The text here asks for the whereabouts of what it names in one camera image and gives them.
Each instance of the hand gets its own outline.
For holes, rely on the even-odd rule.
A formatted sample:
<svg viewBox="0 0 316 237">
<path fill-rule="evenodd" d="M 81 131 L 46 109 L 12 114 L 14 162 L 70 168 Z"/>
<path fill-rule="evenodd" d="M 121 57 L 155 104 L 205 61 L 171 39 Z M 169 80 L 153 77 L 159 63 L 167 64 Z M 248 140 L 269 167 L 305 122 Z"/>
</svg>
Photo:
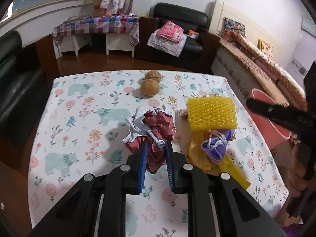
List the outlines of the hand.
<svg viewBox="0 0 316 237">
<path fill-rule="evenodd" d="M 293 161 L 290 170 L 290 180 L 288 189 L 291 197 L 299 197 L 301 192 L 308 187 L 316 187 L 316 180 L 306 181 L 303 177 L 306 173 L 306 168 L 298 160 L 297 156 L 302 150 L 310 149 L 307 145 L 299 143 L 293 147 Z"/>
</svg>

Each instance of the red crumpled paper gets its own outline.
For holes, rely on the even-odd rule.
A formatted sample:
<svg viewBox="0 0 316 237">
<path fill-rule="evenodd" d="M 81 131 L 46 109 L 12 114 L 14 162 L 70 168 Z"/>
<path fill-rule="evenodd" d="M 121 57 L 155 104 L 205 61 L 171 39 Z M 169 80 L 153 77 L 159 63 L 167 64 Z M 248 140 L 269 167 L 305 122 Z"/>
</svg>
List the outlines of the red crumpled paper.
<svg viewBox="0 0 316 237">
<path fill-rule="evenodd" d="M 151 110 L 146 112 L 144 116 L 145 118 L 143 119 L 143 123 L 151 128 L 152 133 L 158 139 L 166 141 L 168 136 L 171 136 L 171 139 L 174 138 L 176 128 L 173 123 L 172 116 L 162 111 L 159 111 L 156 116 L 153 116 Z M 134 141 L 127 142 L 125 145 L 132 153 L 138 153 L 140 152 L 143 141 L 148 143 L 146 169 L 154 174 L 162 165 L 166 163 L 165 149 L 160 150 L 159 147 L 154 145 L 151 139 L 147 136 L 138 136 Z"/>
</svg>

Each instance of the purple face mask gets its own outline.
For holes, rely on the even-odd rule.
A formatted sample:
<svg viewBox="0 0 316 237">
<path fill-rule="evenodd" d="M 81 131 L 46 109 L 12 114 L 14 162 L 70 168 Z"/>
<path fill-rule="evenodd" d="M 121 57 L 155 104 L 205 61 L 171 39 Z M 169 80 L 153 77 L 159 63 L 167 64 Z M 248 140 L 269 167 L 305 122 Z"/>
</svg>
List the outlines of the purple face mask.
<svg viewBox="0 0 316 237">
<path fill-rule="evenodd" d="M 224 159 L 226 146 L 234 132 L 235 129 L 213 130 L 210 134 L 210 139 L 202 142 L 201 148 L 214 163 L 218 164 Z"/>
</svg>

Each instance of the metal rivet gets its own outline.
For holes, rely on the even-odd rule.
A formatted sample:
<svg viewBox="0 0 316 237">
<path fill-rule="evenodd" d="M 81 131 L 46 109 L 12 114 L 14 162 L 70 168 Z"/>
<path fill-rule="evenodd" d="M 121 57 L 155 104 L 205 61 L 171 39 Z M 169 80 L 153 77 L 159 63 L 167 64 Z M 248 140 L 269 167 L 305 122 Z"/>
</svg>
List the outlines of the metal rivet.
<svg viewBox="0 0 316 237">
<path fill-rule="evenodd" d="M 192 169 L 193 169 L 193 166 L 192 166 L 191 164 L 184 164 L 184 165 L 183 165 L 183 168 L 184 168 L 185 170 L 192 170 Z"/>
<path fill-rule="evenodd" d="M 83 176 L 83 179 L 87 182 L 91 181 L 93 179 L 93 175 L 91 174 L 86 174 Z"/>
<path fill-rule="evenodd" d="M 228 173 L 221 173 L 221 178 L 224 180 L 229 180 L 230 179 L 230 174 Z"/>
<path fill-rule="evenodd" d="M 120 169 L 121 169 L 122 171 L 129 171 L 130 168 L 131 168 L 131 167 L 130 167 L 129 165 L 127 165 L 127 164 L 123 164 L 123 165 L 120 167 Z"/>
</svg>

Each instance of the bed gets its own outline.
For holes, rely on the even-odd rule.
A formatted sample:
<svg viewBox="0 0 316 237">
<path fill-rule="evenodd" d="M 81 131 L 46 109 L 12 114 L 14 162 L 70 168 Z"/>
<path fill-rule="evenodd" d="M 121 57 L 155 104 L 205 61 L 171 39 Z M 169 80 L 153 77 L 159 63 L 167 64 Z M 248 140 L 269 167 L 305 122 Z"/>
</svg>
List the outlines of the bed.
<svg viewBox="0 0 316 237">
<path fill-rule="evenodd" d="M 236 44 L 220 40 L 212 71 L 227 78 L 231 88 L 243 105 L 253 88 L 266 92 L 276 103 L 306 109 L 305 93 L 296 81 L 276 61 L 287 61 L 287 51 L 273 36 L 248 16 L 231 6 L 216 0 L 212 9 L 209 32 L 224 37 L 224 19 L 232 19 L 245 25 L 246 40 L 241 35 Z M 273 47 L 273 63 L 261 57 L 256 48 L 258 39 Z"/>
</svg>

